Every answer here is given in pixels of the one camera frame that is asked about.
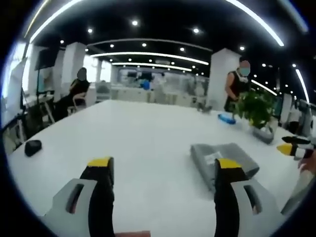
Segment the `person's right hand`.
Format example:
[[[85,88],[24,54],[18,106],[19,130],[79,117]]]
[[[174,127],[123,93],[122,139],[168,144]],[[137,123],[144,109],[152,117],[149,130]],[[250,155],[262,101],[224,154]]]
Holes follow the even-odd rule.
[[[303,158],[298,163],[300,173],[309,171],[312,175],[316,175],[316,151],[314,150],[310,157]]]

